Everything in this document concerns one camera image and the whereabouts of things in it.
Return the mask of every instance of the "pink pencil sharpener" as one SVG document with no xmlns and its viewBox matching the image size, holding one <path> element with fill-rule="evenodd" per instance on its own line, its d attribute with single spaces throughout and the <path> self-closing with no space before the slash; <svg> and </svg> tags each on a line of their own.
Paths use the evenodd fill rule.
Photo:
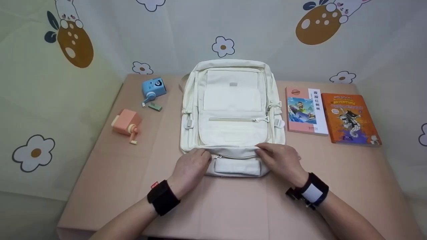
<svg viewBox="0 0 427 240">
<path fill-rule="evenodd" d="M 111 126 L 115 132 L 130 135 L 129 143 L 136 145 L 135 135 L 139 132 L 138 126 L 142 119 L 131 110 L 123 109 L 113 120 Z"/>
</svg>

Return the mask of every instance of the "green eraser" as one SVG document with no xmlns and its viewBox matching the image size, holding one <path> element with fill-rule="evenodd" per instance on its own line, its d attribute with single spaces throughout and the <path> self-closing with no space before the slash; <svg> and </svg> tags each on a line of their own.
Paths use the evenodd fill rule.
<svg viewBox="0 0 427 240">
<path fill-rule="evenodd" d="M 161 111 L 161 109 L 162 109 L 162 107 L 160 105 L 154 104 L 152 102 L 150 102 L 147 106 L 149 108 L 156 110 L 156 111 Z"/>
</svg>

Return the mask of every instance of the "blue pencil sharpener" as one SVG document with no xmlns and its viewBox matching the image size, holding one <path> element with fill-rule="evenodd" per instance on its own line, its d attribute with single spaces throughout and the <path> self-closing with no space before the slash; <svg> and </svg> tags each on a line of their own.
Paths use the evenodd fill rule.
<svg viewBox="0 0 427 240">
<path fill-rule="evenodd" d="M 166 94 L 166 88 L 164 86 L 162 78 L 158 77 L 143 82 L 142 92 L 145 97 L 143 103 L 147 103 L 156 99 L 157 96 Z"/>
</svg>

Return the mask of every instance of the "red tag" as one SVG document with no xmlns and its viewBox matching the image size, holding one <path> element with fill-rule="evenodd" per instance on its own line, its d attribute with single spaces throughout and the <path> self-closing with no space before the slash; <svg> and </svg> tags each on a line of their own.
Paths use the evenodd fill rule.
<svg viewBox="0 0 427 240">
<path fill-rule="evenodd" d="M 155 182 L 155 183 L 153 183 L 153 185 L 151 185 L 151 189 L 153 189 L 155 186 L 157 186 L 157 185 L 159 185 L 159 182 L 157 181 L 157 182 Z"/>
</svg>

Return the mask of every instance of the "pink book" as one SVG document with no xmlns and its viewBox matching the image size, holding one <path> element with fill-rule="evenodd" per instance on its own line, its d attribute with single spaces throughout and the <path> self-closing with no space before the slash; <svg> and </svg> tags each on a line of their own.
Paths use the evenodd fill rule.
<svg viewBox="0 0 427 240">
<path fill-rule="evenodd" d="M 288 131 L 328 135 L 319 89 L 287 87 L 286 101 Z"/>
</svg>

